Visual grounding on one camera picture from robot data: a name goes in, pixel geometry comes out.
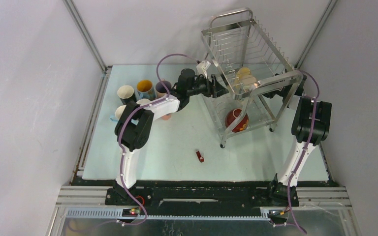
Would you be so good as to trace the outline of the light blue mug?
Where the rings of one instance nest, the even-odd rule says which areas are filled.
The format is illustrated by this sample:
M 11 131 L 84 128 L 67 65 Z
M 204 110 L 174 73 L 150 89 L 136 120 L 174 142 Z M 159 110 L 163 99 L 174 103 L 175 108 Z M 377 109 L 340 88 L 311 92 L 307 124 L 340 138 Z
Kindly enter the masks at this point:
M 116 109 L 116 111 L 114 112 L 114 114 L 110 117 L 110 120 L 113 121 L 113 122 L 118 122 L 119 119 L 121 118 L 125 108 L 126 108 L 126 105 L 119 106 Z

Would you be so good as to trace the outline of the salmon pink cup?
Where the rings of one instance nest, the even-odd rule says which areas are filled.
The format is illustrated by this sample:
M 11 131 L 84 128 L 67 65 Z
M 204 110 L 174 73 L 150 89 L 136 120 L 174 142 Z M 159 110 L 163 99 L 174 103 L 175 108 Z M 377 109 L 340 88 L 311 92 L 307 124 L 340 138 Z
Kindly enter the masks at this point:
M 172 114 L 171 114 L 171 113 L 168 113 L 168 114 L 166 114 L 166 115 L 163 115 L 163 116 L 161 117 L 161 119 L 162 119 L 162 120 L 169 120 L 169 119 L 171 118 L 171 116 L 172 116 Z

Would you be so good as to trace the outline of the pink mug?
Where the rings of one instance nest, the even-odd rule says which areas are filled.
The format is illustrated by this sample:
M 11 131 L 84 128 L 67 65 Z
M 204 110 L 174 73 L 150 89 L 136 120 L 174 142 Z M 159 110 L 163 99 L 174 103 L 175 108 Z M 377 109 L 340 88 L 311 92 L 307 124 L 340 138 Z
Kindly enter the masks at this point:
M 142 98 L 142 99 L 138 100 L 136 103 L 140 106 L 144 106 L 144 105 L 150 104 L 151 101 L 147 98 Z

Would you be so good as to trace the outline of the beige cup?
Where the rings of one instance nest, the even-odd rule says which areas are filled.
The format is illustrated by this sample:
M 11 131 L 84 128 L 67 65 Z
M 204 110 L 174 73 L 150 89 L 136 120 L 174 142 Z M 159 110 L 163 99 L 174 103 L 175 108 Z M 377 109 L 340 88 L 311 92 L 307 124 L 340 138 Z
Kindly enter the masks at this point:
M 248 92 L 250 90 L 254 90 L 258 87 L 257 79 L 253 75 L 246 75 L 241 78 L 242 83 L 242 91 Z

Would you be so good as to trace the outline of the metal dish rack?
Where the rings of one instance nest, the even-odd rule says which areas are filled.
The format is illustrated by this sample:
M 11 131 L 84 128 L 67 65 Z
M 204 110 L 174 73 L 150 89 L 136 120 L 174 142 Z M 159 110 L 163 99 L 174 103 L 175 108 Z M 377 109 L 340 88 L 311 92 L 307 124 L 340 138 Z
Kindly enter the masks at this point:
M 247 7 L 214 15 L 201 38 L 207 49 L 206 58 L 212 63 L 212 73 L 229 90 L 219 98 L 205 99 L 218 130 L 220 146 L 225 147 L 227 139 L 235 136 L 233 126 L 225 123 L 235 109 L 240 109 L 241 115 L 248 119 L 243 132 L 265 126 L 274 131 L 303 74 L 288 62 Z M 256 77 L 256 89 L 242 91 L 241 80 L 236 75 L 241 67 L 248 67 Z

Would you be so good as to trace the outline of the pale pink cup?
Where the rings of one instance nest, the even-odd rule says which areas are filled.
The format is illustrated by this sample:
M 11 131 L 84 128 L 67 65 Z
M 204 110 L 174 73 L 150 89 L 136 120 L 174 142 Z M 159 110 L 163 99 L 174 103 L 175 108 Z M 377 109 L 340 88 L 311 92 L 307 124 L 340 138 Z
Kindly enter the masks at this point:
M 161 82 L 158 82 L 155 86 L 155 92 L 157 98 L 161 98 L 167 94 L 167 89 L 169 90 L 172 88 L 172 85 L 169 81 L 162 80 Z

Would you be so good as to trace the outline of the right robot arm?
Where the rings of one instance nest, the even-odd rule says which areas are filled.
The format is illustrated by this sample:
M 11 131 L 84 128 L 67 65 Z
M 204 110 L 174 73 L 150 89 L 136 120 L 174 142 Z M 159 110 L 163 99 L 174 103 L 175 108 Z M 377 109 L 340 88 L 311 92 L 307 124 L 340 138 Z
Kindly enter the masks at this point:
M 299 99 L 291 128 L 294 136 L 292 147 L 281 171 L 275 174 L 267 188 L 266 198 L 272 206 L 292 205 L 298 178 L 308 157 L 329 134 L 332 104 L 318 101 L 319 84 L 308 72 L 305 75 L 314 82 L 316 96 Z

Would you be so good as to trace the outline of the blue patterned mug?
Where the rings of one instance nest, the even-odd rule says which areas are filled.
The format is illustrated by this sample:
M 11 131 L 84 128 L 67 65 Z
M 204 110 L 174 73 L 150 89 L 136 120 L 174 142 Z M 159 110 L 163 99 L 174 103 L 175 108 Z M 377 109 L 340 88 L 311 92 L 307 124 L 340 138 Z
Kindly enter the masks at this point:
M 141 80 L 136 86 L 138 99 L 149 99 L 153 101 L 157 98 L 153 83 L 150 80 Z

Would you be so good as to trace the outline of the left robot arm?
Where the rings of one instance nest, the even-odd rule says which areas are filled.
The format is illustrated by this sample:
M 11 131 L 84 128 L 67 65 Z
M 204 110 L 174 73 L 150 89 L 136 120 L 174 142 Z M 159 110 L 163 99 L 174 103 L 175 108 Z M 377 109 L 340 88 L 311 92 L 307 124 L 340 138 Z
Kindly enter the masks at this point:
M 147 105 L 129 102 L 114 133 L 121 149 L 121 160 L 116 182 L 121 188 L 117 199 L 124 205 L 135 201 L 136 192 L 132 187 L 136 183 L 136 165 L 140 149 L 147 143 L 153 121 L 169 113 L 182 110 L 191 96 L 202 94 L 205 97 L 218 98 L 229 91 L 220 84 L 214 74 L 210 77 L 196 74 L 192 69 L 183 69 L 177 82 L 166 90 L 166 95 Z

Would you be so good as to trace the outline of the orange yellow cup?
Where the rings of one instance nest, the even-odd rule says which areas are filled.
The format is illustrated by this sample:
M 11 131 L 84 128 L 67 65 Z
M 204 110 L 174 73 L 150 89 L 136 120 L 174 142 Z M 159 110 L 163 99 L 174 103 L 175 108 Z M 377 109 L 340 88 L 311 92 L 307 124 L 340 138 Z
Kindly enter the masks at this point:
M 243 80 L 246 76 L 251 75 L 251 70 L 248 67 L 241 67 L 236 75 L 240 80 Z

